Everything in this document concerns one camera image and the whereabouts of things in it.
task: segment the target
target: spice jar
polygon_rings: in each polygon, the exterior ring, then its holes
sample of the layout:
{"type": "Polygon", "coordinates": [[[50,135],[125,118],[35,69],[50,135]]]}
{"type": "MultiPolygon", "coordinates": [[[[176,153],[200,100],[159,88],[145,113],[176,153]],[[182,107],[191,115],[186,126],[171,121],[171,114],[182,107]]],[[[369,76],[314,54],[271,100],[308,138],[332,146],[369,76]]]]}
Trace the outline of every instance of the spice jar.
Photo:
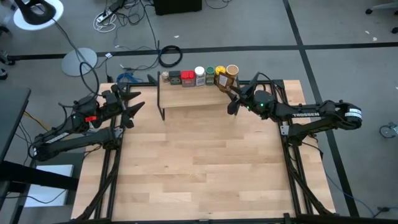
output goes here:
{"type": "Polygon", "coordinates": [[[218,77],[220,73],[225,73],[225,67],[224,66],[217,66],[216,71],[215,71],[215,76],[214,76],[214,84],[218,85],[218,77]]]}
{"type": "Polygon", "coordinates": [[[164,83],[170,83],[168,72],[162,72],[162,80],[164,83]]]}
{"type": "Polygon", "coordinates": [[[194,71],[181,71],[182,87],[195,86],[195,72],[194,71]]]}
{"type": "Polygon", "coordinates": [[[228,65],[226,73],[220,73],[218,76],[218,88],[223,92],[231,91],[230,86],[234,85],[235,79],[238,76],[239,68],[236,65],[228,65]]]}
{"type": "Polygon", "coordinates": [[[197,76],[197,86],[202,86],[205,84],[205,68],[198,66],[195,68],[195,75],[197,76]]]}
{"type": "Polygon", "coordinates": [[[170,78],[171,85],[181,85],[181,72],[180,71],[170,71],[169,78],[170,78]]]}
{"type": "Polygon", "coordinates": [[[214,68],[206,68],[206,85],[214,85],[214,68]]]}

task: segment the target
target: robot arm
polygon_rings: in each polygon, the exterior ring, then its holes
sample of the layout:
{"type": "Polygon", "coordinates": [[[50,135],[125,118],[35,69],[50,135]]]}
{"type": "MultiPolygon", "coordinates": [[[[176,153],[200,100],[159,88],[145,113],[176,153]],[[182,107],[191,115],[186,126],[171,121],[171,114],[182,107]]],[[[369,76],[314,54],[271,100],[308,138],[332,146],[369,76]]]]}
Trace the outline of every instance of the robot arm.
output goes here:
{"type": "Polygon", "coordinates": [[[287,136],[288,142],[300,146],[302,140],[309,134],[315,134],[329,129],[354,130],[361,127],[362,111],[351,103],[340,101],[335,103],[327,100],[314,105],[288,105],[279,103],[265,90],[257,90],[259,73],[251,80],[250,84],[240,88],[232,86],[236,94],[228,93],[231,103],[228,113],[236,114],[239,106],[245,106],[249,111],[257,114],[261,119],[270,118],[274,122],[287,121],[290,118],[322,117],[318,121],[308,124],[292,124],[282,126],[281,133],[287,136]]]}
{"type": "Polygon", "coordinates": [[[89,133],[90,126],[98,128],[104,121],[121,114],[121,125],[132,128],[134,124],[130,118],[134,117],[145,102],[125,108],[124,101],[131,100],[141,93],[125,93],[122,87],[117,85],[113,85],[111,89],[112,91],[107,90],[101,94],[106,100],[103,106],[99,106],[95,97],[92,96],[75,101],[72,114],[63,124],[35,137],[32,144],[35,154],[32,157],[38,161],[46,161],[61,152],[94,144],[101,144],[104,149],[116,149],[119,145],[117,138],[119,129],[107,127],[95,133],[89,133]],[[61,141],[71,134],[85,136],[61,141]]]}

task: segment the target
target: white lamp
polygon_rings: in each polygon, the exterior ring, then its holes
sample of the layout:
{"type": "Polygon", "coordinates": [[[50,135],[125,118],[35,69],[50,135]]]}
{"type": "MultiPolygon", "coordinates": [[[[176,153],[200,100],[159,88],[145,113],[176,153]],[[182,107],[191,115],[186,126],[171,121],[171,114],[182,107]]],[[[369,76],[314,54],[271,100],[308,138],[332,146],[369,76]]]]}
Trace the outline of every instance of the white lamp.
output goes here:
{"type": "MultiPolygon", "coordinates": [[[[58,21],[63,14],[63,4],[59,0],[45,0],[45,2],[51,4],[55,8],[55,15],[53,18],[43,24],[33,25],[29,24],[22,15],[22,11],[18,9],[14,14],[14,23],[16,26],[23,30],[35,31],[45,29],[53,24],[55,21],[58,21]]],[[[78,77],[80,76],[79,66],[80,63],[86,60],[92,67],[95,67],[97,63],[97,54],[94,50],[89,48],[79,48],[78,52],[72,50],[67,53],[66,56],[62,59],[61,68],[62,71],[69,76],[78,77]]],[[[90,71],[90,68],[87,66],[82,66],[83,74],[86,74],[90,71]]]]}

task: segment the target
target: floor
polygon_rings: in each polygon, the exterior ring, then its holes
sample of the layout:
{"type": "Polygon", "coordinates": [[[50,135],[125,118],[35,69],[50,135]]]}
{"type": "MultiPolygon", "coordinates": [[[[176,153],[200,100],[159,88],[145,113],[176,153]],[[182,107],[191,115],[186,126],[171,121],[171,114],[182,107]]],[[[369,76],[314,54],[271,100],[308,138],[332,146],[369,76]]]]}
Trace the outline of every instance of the floor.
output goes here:
{"type": "MultiPolygon", "coordinates": [[[[65,12],[59,23],[76,46],[90,47],[101,55],[126,51],[114,47],[115,31],[100,34],[92,27],[94,17],[104,9],[104,0],[62,2],[65,12]]],[[[216,7],[223,5],[219,0],[208,2],[216,7]]],[[[334,137],[353,195],[376,212],[378,206],[398,206],[398,179],[395,175],[398,168],[397,139],[384,139],[378,133],[381,125],[398,122],[395,116],[398,105],[394,103],[398,100],[398,35],[390,33],[393,27],[398,26],[398,18],[394,16],[394,10],[374,11],[371,15],[364,12],[373,5],[387,2],[233,0],[220,10],[210,9],[203,3],[200,12],[156,16],[149,7],[147,12],[160,46],[177,45],[186,51],[182,62],[172,70],[192,69],[198,65],[236,64],[241,79],[250,79],[257,71],[262,71],[272,78],[300,80],[307,103],[320,98],[343,99],[362,108],[362,128],[336,130],[334,137]]],[[[67,77],[60,69],[62,54],[72,48],[54,26],[36,32],[20,30],[12,21],[8,26],[14,35],[12,38],[2,35],[0,47],[21,59],[39,59],[20,60],[13,67],[1,65],[9,72],[9,78],[1,81],[0,87],[18,85],[31,88],[27,111],[49,126],[59,125],[63,114],[57,103],[71,103],[88,94],[79,78],[67,77]]],[[[119,29],[116,42],[130,48],[142,45],[153,48],[147,19],[136,26],[119,29]]],[[[132,54],[128,52],[126,56],[109,59],[107,73],[116,78],[123,72],[120,65],[150,65],[156,59],[156,55],[132,54]]],[[[171,62],[175,58],[175,54],[165,55],[164,61],[171,62]]],[[[135,76],[145,78],[148,73],[154,75],[158,70],[170,69],[159,66],[136,72],[135,76]]],[[[100,81],[105,82],[105,66],[96,71],[100,81]]],[[[85,78],[89,84],[94,84],[92,75],[85,78]]],[[[42,132],[32,121],[24,118],[23,122],[32,137],[42,132]]],[[[325,171],[340,186],[329,147],[331,136],[327,138],[320,134],[318,138],[320,149],[325,153],[325,171]]],[[[15,138],[7,160],[23,163],[24,144],[15,138]]],[[[77,149],[62,154],[49,163],[74,163],[77,167],[75,175],[78,175],[81,152],[77,149]]],[[[336,212],[349,215],[343,194],[331,182],[330,190],[336,212]]],[[[73,196],[69,197],[69,203],[64,207],[25,209],[20,223],[67,221],[73,203],[73,196]]],[[[0,212],[1,223],[9,223],[15,203],[14,199],[7,200],[0,212]]],[[[372,216],[361,202],[356,206],[362,217],[372,216]]],[[[382,213],[379,217],[398,219],[398,210],[382,213]]]]}

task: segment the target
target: black metal frame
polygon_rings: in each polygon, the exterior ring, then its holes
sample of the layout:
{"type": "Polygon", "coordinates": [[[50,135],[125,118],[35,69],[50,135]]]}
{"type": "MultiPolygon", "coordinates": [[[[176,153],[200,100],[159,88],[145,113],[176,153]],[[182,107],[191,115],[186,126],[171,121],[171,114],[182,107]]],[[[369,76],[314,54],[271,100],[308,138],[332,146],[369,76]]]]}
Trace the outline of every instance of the black metal frame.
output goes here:
{"type": "MultiPolygon", "coordinates": [[[[128,83],[127,91],[130,91],[130,89],[132,87],[156,86],[157,87],[157,107],[159,109],[159,113],[160,113],[162,119],[164,120],[165,119],[164,109],[160,107],[160,103],[159,103],[159,101],[160,101],[159,77],[160,77],[160,72],[157,73],[157,83],[154,83],[154,82],[128,83]]],[[[240,81],[238,80],[238,85],[247,85],[247,84],[249,84],[249,82],[250,82],[249,80],[240,80],[240,81]]],[[[273,80],[272,82],[275,83],[277,86],[271,85],[271,81],[269,81],[269,80],[259,80],[258,84],[270,85],[271,93],[272,93],[272,95],[274,95],[274,97],[277,98],[276,91],[279,91],[281,93],[281,97],[283,97],[283,100],[287,101],[287,95],[285,92],[283,80],[273,80]]],[[[283,148],[284,148],[286,169],[289,169],[288,168],[288,164],[289,164],[288,162],[290,162],[289,145],[283,144],[283,148]]],[[[117,163],[117,165],[119,165],[119,162],[120,162],[121,150],[122,150],[122,145],[121,145],[120,149],[116,151],[114,162],[117,163]]],[[[300,178],[305,182],[305,175],[304,175],[303,165],[302,165],[298,147],[294,147],[294,156],[296,158],[298,174],[299,174],[300,178]]],[[[99,187],[101,187],[103,185],[103,180],[106,178],[106,173],[108,171],[108,166],[109,166],[109,158],[110,158],[110,156],[107,156],[107,153],[106,153],[106,155],[104,157],[103,170],[101,173],[101,182],[100,182],[99,187]]],[[[292,193],[294,210],[295,210],[295,214],[297,216],[297,215],[302,214],[300,202],[299,202],[299,196],[297,193],[297,188],[296,188],[296,184],[295,184],[293,176],[290,175],[289,172],[287,172],[287,173],[288,173],[288,177],[289,177],[289,185],[290,185],[290,191],[292,193]]],[[[115,194],[116,194],[116,183],[117,183],[117,177],[115,177],[115,179],[111,183],[111,191],[109,194],[108,208],[107,208],[106,217],[105,217],[109,220],[112,219],[112,214],[113,214],[114,198],[115,198],[115,194]]],[[[305,207],[307,209],[307,213],[313,214],[312,206],[311,206],[307,196],[304,193],[303,193],[303,197],[305,199],[305,207]]],[[[101,215],[100,215],[101,208],[102,208],[102,203],[100,203],[96,208],[95,218],[101,217],[101,215]]],[[[284,218],[211,220],[212,223],[289,223],[290,221],[291,221],[291,219],[289,218],[288,213],[284,214],[284,218]]],[[[206,221],[201,221],[201,220],[184,220],[184,221],[175,220],[175,221],[173,221],[173,220],[171,220],[171,221],[150,221],[150,222],[131,221],[131,222],[112,222],[112,223],[120,223],[120,224],[122,224],[122,223],[206,223],[206,221]]]]}

